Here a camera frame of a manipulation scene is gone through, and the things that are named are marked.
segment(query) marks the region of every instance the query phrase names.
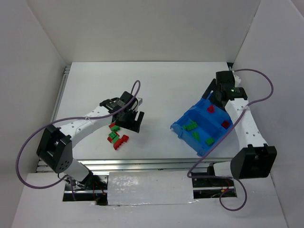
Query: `white table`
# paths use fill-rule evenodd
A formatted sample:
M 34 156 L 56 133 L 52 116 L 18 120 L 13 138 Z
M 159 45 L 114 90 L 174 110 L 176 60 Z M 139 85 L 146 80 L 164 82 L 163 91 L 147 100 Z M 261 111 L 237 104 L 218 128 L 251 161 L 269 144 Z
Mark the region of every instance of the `white table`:
M 140 110 L 145 112 L 139 134 L 121 131 L 130 136 L 130 141 L 119 150 L 115 151 L 106 140 L 109 129 L 104 127 L 81 141 L 74 148 L 74 157 L 82 160 L 196 158 L 195 151 L 177 138 L 170 125 L 200 99 L 215 72 L 220 70 L 227 70 L 226 63 L 73 63 L 57 118 L 85 115 L 101 101 L 130 90 L 136 79 L 142 82 Z M 238 140 L 233 132 L 210 156 L 227 158 L 236 153 Z M 56 180 L 54 173 L 31 173 L 27 178 L 34 185 Z M 45 190 L 25 187 L 12 227 L 286 228 L 271 177 L 243 180 L 243 184 L 248 201 L 238 212 L 224 210 L 218 199 L 199 199 L 192 204 L 94 206 L 92 202 L 62 202 L 64 182 Z M 223 199 L 231 208 L 238 207 L 244 199 L 242 188 L 237 182 L 235 185 L 237 198 Z M 170 190 L 166 186 L 156 187 Z
M 145 112 L 140 133 L 121 130 L 128 143 L 115 151 L 103 127 L 86 137 L 74 149 L 76 159 L 168 159 L 197 158 L 196 152 L 170 125 L 197 103 L 224 62 L 103 62 L 73 63 L 59 103 L 57 119 L 83 116 L 105 99 L 130 91 L 135 80 L 142 87 L 140 111 Z M 238 153 L 235 132 L 210 154 L 211 158 L 232 158 Z

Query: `white tabletop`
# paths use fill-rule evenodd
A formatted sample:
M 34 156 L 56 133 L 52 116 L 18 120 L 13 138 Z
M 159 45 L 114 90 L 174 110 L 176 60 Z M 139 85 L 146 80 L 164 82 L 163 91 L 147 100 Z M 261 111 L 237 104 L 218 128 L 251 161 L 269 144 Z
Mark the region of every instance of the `white tabletop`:
M 102 62 L 73 63 L 58 109 L 57 119 L 83 116 L 105 99 L 130 91 L 141 81 L 139 111 L 145 112 L 139 133 L 126 129 L 130 137 L 117 151 L 107 141 L 110 130 L 103 127 L 83 139 L 74 149 L 76 159 L 165 159 L 196 158 L 196 152 L 170 125 L 197 103 L 224 62 Z M 233 131 L 210 158 L 232 158 L 238 153 Z

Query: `white panel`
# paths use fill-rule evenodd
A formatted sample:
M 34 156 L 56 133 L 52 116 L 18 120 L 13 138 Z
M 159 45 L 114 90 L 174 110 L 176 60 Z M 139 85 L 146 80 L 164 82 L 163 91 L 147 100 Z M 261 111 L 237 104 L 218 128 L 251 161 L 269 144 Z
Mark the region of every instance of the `white panel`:
M 304 16 L 304 1 L 303 0 L 291 0 L 299 12 Z
M 27 178 L 36 185 L 57 180 L 53 173 L 34 173 Z M 62 202 L 64 183 L 46 190 L 24 188 L 12 227 L 287 228 L 271 179 L 258 179 L 254 184 L 247 180 L 244 185 L 248 202 L 237 212 L 224 210 L 218 199 L 180 205 L 95 206 L 92 202 Z M 242 189 L 237 187 L 237 193 L 241 195 L 239 191 Z M 225 198 L 223 202 L 236 208 L 242 200 L 240 196 Z
M 109 205 L 193 203 L 192 179 L 187 171 L 111 172 Z
M 260 0 L 27 2 L 67 62 L 231 62 Z
M 25 139 L 52 115 L 64 64 L 23 0 L 0 2 L 0 221 L 10 227 L 23 185 L 15 159 Z M 26 177 L 38 162 L 38 138 L 25 149 Z
M 215 72 L 227 70 L 226 63 L 206 62 L 109 62 L 73 63 L 57 118 L 82 116 L 105 99 L 130 91 L 135 80 L 142 83 L 139 111 L 145 112 L 139 133 L 122 129 L 130 137 L 117 151 L 107 141 L 110 130 L 103 127 L 73 149 L 76 159 L 196 158 L 196 152 L 170 130 L 196 104 Z M 234 157 L 239 152 L 236 133 L 209 157 Z
M 273 97 L 251 106 L 253 117 L 278 155 L 272 170 L 276 190 L 289 227 L 303 226 L 304 206 L 300 183 L 304 174 L 304 18 L 290 0 L 263 0 L 234 68 L 254 68 L 274 84 Z M 240 73 L 250 101 L 270 91 L 265 79 Z

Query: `wire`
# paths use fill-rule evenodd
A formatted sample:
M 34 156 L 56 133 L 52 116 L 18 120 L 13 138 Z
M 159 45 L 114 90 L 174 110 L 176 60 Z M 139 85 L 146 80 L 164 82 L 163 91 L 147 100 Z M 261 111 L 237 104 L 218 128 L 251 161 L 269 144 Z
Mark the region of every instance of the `wire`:
M 252 101 L 252 102 L 249 102 L 248 104 L 247 104 L 247 106 L 246 107 L 249 107 L 249 106 L 251 106 L 251 105 L 253 105 L 253 104 L 255 104 L 255 103 L 258 103 L 258 102 L 262 102 L 262 101 L 265 101 L 265 100 L 267 100 L 268 98 L 270 98 L 271 96 L 272 96 L 272 94 L 274 93 L 274 86 L 273 86 L 273 84 L 272 84 L 272 82 L 271 82 L 271 80 L 269 79 L 269 77 L 267 77 L 264 73 L 262 73 L 261 71 L 258 71 L 258 70 L 254 70 L 254 69 L 249 69 L 249 68 L 245 68 L 245 69 L 239 69 L 239 70 L 235 70 L 234 72 L 238 72 L 238 71 L 252 71 L 252 72 L 256 72 L 256 73 L 258 73 L 258 74 L 260 74 L 260 75 L 262 75 L 267 81 L 268 81 L 268 83 L 270 84 L 270 87 L 271 87 L 271 92 L 270 92 L 270 94 L 268 95 L 268 96 L 266 96 L 266 97 L 264 97 L 264 98 L 262 98 L 262 99 L 258 99 L 258 100 L 255 100 L 255 101 Z M 229 192 L 229 191 L 233 191 L 233 189 L 229 189 L 229 190 L 226 190 L 226 191 L 224 191 L 223 193 L 221 193 L 220 194 L 220 196 L 219 196 L 219 202 L 220 202 L 220 204 L 222 205 L 222 207 L 223 208 L 225 208 L 226 210 L 229 210 L 229 211 L 238 211 L 238 210 L 241 210 L 244 206 L 245 206 L 245 204 L 246 204 L 246 202 L 247 202 L 247 191 L 246 191 L 246 189 L 245 189 L 245 186 L 243 185 L 243 183 L 240 181 L 240 180 L 238 180 L 238 179 L 235 179 L 235 178 L 233 178 L 233 177 L 220 177 L 220 176 L 191 176 L 191 172 L 195 169 L 195 167 L 198 165 L 198 164 L 200 164 L 201 163 L 201 161 L 202 160 L 204 160 L 226 137 L 227 137 L 227 135 L 229 135 L 229 133 L 236 127 L 236 125 L 240 122 L 240 120 L 242 119 L 242 117 L 244 116 L 244 114 L 245 114 L 245 111 L 246 111 L 246 107 L 244 107 L 244 109 L 243 109 L 243 111 L 242 111 L 242 113 L 241 113 L 241 115 L 239 116 L 239 118 L 237 119 L 237 121 L 232 125 L 232 127 L 231 128 L 229 128 L 229 130 L 224 134 L 224 136 L 223 137 L 221 137 L 218 141 L 217 141 L 217 143 L 216 144 L 214 144 L 212 147 L 211 147 L 211 149 L 207 152 L 207 153 L 205 153 L 204 154 L 204 156 L 202 156 L 190 169 L 189 169 L 189 171 L 188 171 L 188 173 L 187 173 L 187 177 L 189 177 L 189 178 L 215 178 L 215 179 L 231 179 L 231 180 L 236 180 L 237 182 L 239 182 L 240 183 L 240 185 L 242 186 L 242 188 L 243 188 L 243 190 L 244 190 L 244 193 L 245 193 L 245 198 L 244 198 L 244 202 L 243 202 L 243 204 L 240 206 L 240 207 L 238 207 L 238 208 L 236 208 L 236 209 L 230 209 L 230 208 L 227 208 L 223 203 L 222 203 L 222 196 L 224 195 L 224 193 L 227 193 L 227 192 Z
M 95 195 L 94 195 L 94 190 L 95 190 L 95 187 L 94 187 L 94 183 L 93 183 L 93 199 L 94 199 L 94 201 L 96 201 L 96 198 L 95 198 Z
M 103 195 L 104 195 L 105 192 L 104 192 L 104 190 L 102 189 L 102 187 L 100 187 L 99 184 L 98 184 L 96 181 L 95 181 L 95 184 L 96 184 L 97 187 L 100 188 L 100 190 L 103 192 Z
M 137 87 L 137 90 L 134 94 L 134 96 L 131 98 L 131 100 L 124 106 L 122 107 L 121 109 L 111 113 L 111 114 L 108 114 L 108 115 L 104 115 L 104 116 L 98 116 L 98 117 L 90 117 L 91 120 L 98 120 L 98 119 L 103 119 L 103 118 L 107 118 L 107 117 L 110 117 L 110 116 L 113 116 L 119 112 L 121 112 L 122 110 L 124 110 L 127 106 L 129 106 L 131 104 L 131 102 L 136 98 L 139 90 L 140 90 L 140 87 L 141 87 L 141 82 L 139 80 L 136 80 L 133 84 L 133 87 L 132 87 L 132 90 L 131 90 L 131 93 L 133 92 L 134 88 L 135 88 L 135 85 L 138 84 L 138 87 Z M 15 170 L 16 170 L 16 174 L 17 174 L 17 177 L 18 179 L 27 187 L 29 188 L 32 188 L 32 189 L 47 189 L 47 188 L 51 188 L 57 184 L 59 184 L 64 178 L 68 177 L 68 175 L 65 175 L 63 176 L 60 180 L 58 180 L 57 182 L 53 183 L 53 184 L 50 184 L 50 185 L 47 185 L 47 186 L 34 186 L 34 185 L 31 185 L 29 183 L 27 183 L 22 177 L 21 177 L 21 174 L 20 174 L 20 170 L 19 170 L 19 161 L 20 161 L 20 157 L 22 155 L 22 152 L 25 148 L 25 146 L 29 143 L 29 141 L 36 135 L 38 134 L 40 131 L 42 131 L 43 129 L 47 128 L 48 126 L 52 125 L 52 124 L 56 124 L 56 123 L 59 123 L 59 122 L 62 122 L 62 121 L 66 121 L 66 120 L 87 120 L 86 117 L 83 117 L 83 116 L 78 116 L 78 117 L 67 117 L 67 118 L 63 118 L 63 119 L 59 119 L 59 120 L 55 120 L 55 121 L 52 121 L 50 122 L 49 124 L 47 125 L 44 125 L 42 127 L 40 127 L 39 129 L 37 129 L 33 134 L 31 134 L 29 136 L 29 138 L 27 138 L 27 140 L 23 143 L 23 145 L 21 146 L 20 150 L 19 150 L 19 153 L 17 155 L 17 158 L 16 158 L 16 163 L 15 163 Z
M 72 196 L 73 196 L 74 201 L 76 201 L 76 197 L 75 197 L 75 193 L 74 193 L 74 189 L 73 189 L 72 177 L 69 176 L 69 179 L 70 179 L 70 184 L 71 184 L 71 189 L 72 189 Z

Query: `red lego brick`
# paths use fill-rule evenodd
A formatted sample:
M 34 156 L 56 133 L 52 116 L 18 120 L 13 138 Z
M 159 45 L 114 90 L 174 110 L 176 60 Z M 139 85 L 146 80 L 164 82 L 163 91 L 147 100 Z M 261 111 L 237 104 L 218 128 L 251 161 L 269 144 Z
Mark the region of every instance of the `red lego brick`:
M 109 125 L 109 128 L 114 127 L 114 126 L 115 126 L 115 122 L 114 122 L 114 123 L 111 123 L 111 124 Z
M 129 140 L 129 136 L 127 136 L 127 135 L 124 134 L 122 136 L 122 140 L 126 143 Z
M 223 128 L 228 129 L 229 127 L 229 122 L 224 120 L 224 122 L 221 124 Z
M 207 108 L 207 111 L 208 111 L 209 113 L 214 113 L 214 107 L 213 107 L 213 105 L 210 105 L 210 106 Z
M 117 150 L 118 147 L 120 147 L 120 145 L 123 144 L 123 142 L 124 141 L 122 139 L 117 140 L 113 145 L 114 149 Z
M 112 139 L 111 139 L 110 136 L 108 137 L 108 141 L 109 141 L 110 143 L 112 143 Z

